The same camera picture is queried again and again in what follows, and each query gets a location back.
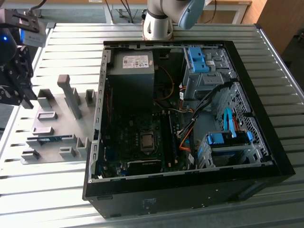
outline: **black cable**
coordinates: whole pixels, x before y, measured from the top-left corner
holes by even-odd
[[[135,12],[135,14],[134,14],[133,19],[135,18],[135,16],[136,16],[137,12],[138,12],[138,9],[136,10],[136,12]]]
[[[210,20],[204,22],[204,24],[206,24],[206,23],[208,23],[208,22],[210,22],[210,21],[211,21],[211,23],[213,22],[213,19],[214,19],[214,17],[215,17],[216,12],[217,12],[217,0],[214,0],[214,5],[215,5],[215,8],[214,8],[214,11],[213,11],[213,16],[212,16],[212,18],[211,18]]]
[[[120,15],[120,16],[122,16],[123,18],[127,18],[127,19],[129,19],[129,18],[128,18],[128,17],[126,17],[124,14],[121,14],[121,12],[119,12],[119,10],[117,10],[117,9],[116,9],[116,11],[117,11],[117,12],[119,13],[119,15]]]
[[[128,17],[126,17],[125,15],[121,14],[121,12],[119,12],[119,10],[116,10],[120,16],[122,16],[123,18],[126,18],[126,19],[129,19]]]
[[[163,91],[162,91],[162,97],[165,97],[165,96],[166,96],[165,90],[163,90]],[[169,108],[174,108],[173,105],[171,104],[171,102],[170,102],[168,99],[166,99],[165,101],[168,103]]]
[[[128,14],[129,14],[129,16],[130,16],[130,18],[132,18],[132,14],[131,14],[131,12],[128,10],[128,8],[126,7],[126,5],[124,4],[123,0],[120,0],[120,2],[123,4],[124,8],[127,10]]]
[[[161,108],[161,109],[167,109],[167,110],[171,110],[171,111],[175,111],[175,112],[178,112],[178,113],[187,113],[187,111],[181,111],[181,110],[178,110],[176,108],[167,108],[165,106],[163,106],[161,103],[159,103],[158,101],[155,101],[154,102]]]
[[[133,17],[132,17],[132,14],[131,14],[131,10],[130,10],[130,7],[129,7],[129,3],[128,3],[128,0],[125,0],[125,2],[127,3],[127,6],[128,6],[128,9],[129,9],[129,12],[130,12],[130,17],[131,17],[131,22],[133,22]]]
[[[46,1],[47,1],[47,0],[42,0],[38,5],[33,6],[32,8],[30,8],[30,9],[28,10],[28,12],[32,13],[33,10],[39,9],[41,6],[44,5],[44,3],[46,3]]]
[[[202,111],[205,107],[207,107],[211,102],[213,96],[220,90],[224,88],[231,87],[233,85],[233,82],[225,82],[222,85],[216,86],[213,90],[211,90],[196,106],[191,121],[178,133],[178,135],[182,135],[184,132],[186,132],[187,129],[189,129],[197,120],[199,117],[199,111]]]
[[[111,15],[111,20],[112,20],[112,22],[114,23],[114,20],[113,20],[113,15],[112,15],[112,12],[111,12],[111,10],[110,10],[110,7],[109,7],[109,4],[108,4],[108,1],[107,1],[107,0],[105,0],[105,2],[106,2],[106,6],[108,7],[108,10],[109,10],[109,12],[110,12],[110,15]]]

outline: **motherboard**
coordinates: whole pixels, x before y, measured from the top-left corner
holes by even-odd
[[[186,169],[178,150],[178,113],[155,112],[125,116],[113,114],[105,136],[104,158],[109,177]]]

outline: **label sticker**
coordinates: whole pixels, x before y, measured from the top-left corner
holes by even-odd
[[[142,208],[145,210],[153,210],[156,207],[156,198],[144,199],[142,201]]]
[[[192,165],[194,164],[194,157],[189,154],[189,157],[188,157],[189,161],[192,163]]]
[[[124,56],[123,68],[148,68],[148,56]]]
[[[213,60],[211,60],[211,61],[206,61],[206,63],[207,63],[207,65],[214,65],[214,66],[215,66],[215,64],[214,64],[214,61],[213,61]]]
[[[184,100],[184,93],[183,92],[180,92],[180,100]]]

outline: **orange cable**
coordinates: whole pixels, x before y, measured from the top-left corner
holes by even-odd
[[[155,99],[155,101],[163,101],[163,100],[166,100],[167,98],[169,98],[173,94],[173,92],[174,92],[174,82],[173,82],[173,79],[172,79],[171,75],[168,73],[168,71],[165,68],[163,68],[160,65],[158,67],[160,67],[161,69],[163,69],[163,71],[168,75],[168,77],[170,78],[171,83],[172,83],[171,93],[168,96],[163,97],[163,98],[157,98],[157,99]]]
[[[192,127],[189,129],[189,131],[187,132],[185,138],[184,138],[183,141],[181,142],[181,144],[180,144],[180,149],[182,148],[182,145],[183,145],[184,142],[186,141],[186,138],[188,137],[188,135],[189,135],[190,132],[192,131],[193,127],[194,127],[194,126],[192,126]]]
[[[183,109],[182,106],[181,106],[181,103],[182,103],[182,100],[180,100],[180,110],[181,110],[181,111],[186,111],[187,109]]]
[[[184,150],[184,151],[189,151],[189,152],[191,152],[191,149],[188,148],[188,147],[180,147],[180,150]]]

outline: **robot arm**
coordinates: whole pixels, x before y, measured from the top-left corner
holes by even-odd
[[[33,68],[29,49],[25,45],[17,46],[8,28],[19,28],[22,43],[36,47],[44,47],[45,29],[31,9],[24,15],[0,9],[0,103],[33,108],[30,101],[37,97],[30,80]]]
[[[183,29],[192,28],[204,5],[205,0],[148,0],[144,37],[150,40],[170,39],[173,29],[169,18]]]

